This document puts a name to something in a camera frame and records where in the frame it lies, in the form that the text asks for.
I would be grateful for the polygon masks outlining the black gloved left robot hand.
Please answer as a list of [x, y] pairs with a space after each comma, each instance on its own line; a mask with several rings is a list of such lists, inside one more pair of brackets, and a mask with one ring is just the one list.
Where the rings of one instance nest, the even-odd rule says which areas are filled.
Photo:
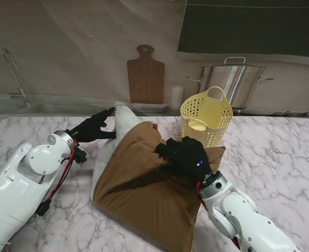
[[115, 111], [115, 107], [103, 110], [97, 114], [92, 115], [90, 118], [85, 119], [79, 125], [66, 132], [78, 143], [89, 143], [95, 140], [115, 139], [116, 132], [102, 131], [107, 124], [105, 120], [111, 116]]

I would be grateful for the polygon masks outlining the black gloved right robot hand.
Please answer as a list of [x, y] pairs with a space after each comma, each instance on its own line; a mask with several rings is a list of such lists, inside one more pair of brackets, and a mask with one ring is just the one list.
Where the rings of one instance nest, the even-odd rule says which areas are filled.
[[196, 139], [187, 136], [182, 141], [175, 141], [170, 138], [166, 144], [160, 143], [155, 152], [173, 167], [183, 170], [195, 182], [202, 182], [212, 174], [207, 153]]

